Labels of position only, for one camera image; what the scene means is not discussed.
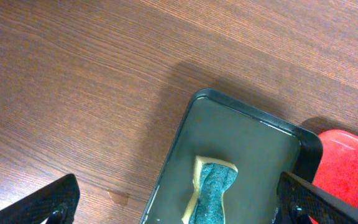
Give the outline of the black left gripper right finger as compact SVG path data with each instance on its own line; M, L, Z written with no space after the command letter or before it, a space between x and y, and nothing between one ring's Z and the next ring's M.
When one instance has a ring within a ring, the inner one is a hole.
M358 224L358 208L291 172L282 172L277 187L280 223Z

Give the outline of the green and yellow sponge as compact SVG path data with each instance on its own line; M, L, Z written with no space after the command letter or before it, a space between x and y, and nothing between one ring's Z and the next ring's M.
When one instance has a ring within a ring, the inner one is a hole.
M220 159L196 156L193 194L181 218L184 224L225 224L224 193L234 183L237 167Z

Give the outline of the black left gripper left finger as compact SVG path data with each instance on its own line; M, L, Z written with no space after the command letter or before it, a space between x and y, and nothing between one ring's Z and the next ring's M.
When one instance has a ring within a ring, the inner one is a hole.
M74 174L67 174L0 210L0 223L72 224L80 199Z

